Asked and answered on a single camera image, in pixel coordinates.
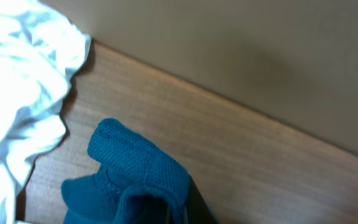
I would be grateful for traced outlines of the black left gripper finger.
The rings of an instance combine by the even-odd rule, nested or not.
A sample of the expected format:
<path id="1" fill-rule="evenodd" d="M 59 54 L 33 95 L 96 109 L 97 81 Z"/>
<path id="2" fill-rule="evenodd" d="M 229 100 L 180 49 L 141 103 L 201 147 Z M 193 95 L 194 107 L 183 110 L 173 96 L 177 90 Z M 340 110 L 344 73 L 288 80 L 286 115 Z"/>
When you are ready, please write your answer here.
<path id="1" fill-rule="evenodd" d="M 219 224 L 218 219 L 205 202 L 192 177 L 190 177 L 186 211 L 188 224 Z"/>

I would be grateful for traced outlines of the teal blue polo shirt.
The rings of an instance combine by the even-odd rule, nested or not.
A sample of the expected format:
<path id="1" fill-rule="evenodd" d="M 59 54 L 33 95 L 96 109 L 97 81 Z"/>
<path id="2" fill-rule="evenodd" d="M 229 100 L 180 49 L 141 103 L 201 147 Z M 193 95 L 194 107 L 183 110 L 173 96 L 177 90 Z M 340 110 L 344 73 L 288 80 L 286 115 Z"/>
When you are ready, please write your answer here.
<path id="1" fill-rule="evenodd" d="M 183 223 L 186 169 L 118 120 L 102 120 L 88 144 L 94 174 L 62 183 L 65 223 Z"/>

